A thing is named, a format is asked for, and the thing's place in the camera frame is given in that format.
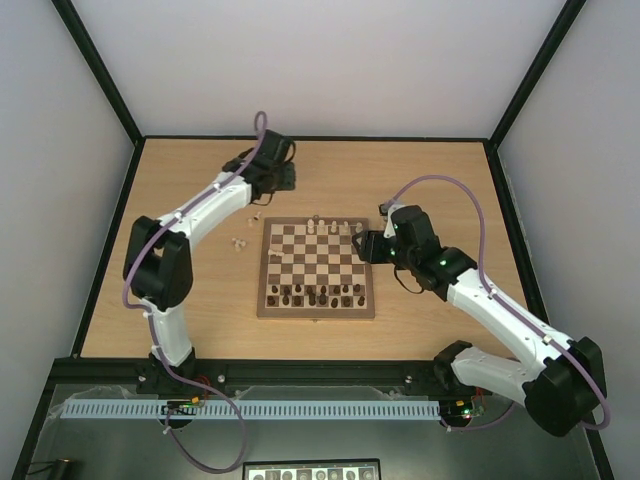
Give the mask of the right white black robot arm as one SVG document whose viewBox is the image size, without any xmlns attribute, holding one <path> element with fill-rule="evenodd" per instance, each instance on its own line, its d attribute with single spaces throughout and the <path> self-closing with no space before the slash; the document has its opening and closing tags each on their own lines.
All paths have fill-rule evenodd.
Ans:
<svg viewBox="0 0 640 480">
<path fill-rule="evenodd" d="M 556 437 L 583 424 L 603 404 L 604 362 L 593 340 L 575 340 L 551 327 L 490 282 L 462 250 L 442 246 L 419 206 L 394 205 L 386 218 L 384 229 L 353 235 L 359 258 L 409 272 L 422 291 L 474 318 L 513 355 L 502 358 L 457 341 L 434 359 L 443 389 L 469 386 L 498 394 L 524 407 Z"/>
</svg>

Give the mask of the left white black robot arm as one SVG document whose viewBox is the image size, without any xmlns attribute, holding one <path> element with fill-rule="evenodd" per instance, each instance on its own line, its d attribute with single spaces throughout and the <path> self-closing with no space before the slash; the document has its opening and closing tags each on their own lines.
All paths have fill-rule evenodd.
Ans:
<svg viewBox="0 0 640 480">
<path fill-rule="evenodd" d="M 193 251 L 227 217 L 267 195 L 295 189 L 295 141 L 266 129 L 254 147 L 222 167 L 201 192 L 159 217 L 132 225 L 123 268 L 122 303 L 149 324 L 151 356 L 173 375 L 195 355 L 184 302 L 194 273 Z"/>
</svg>

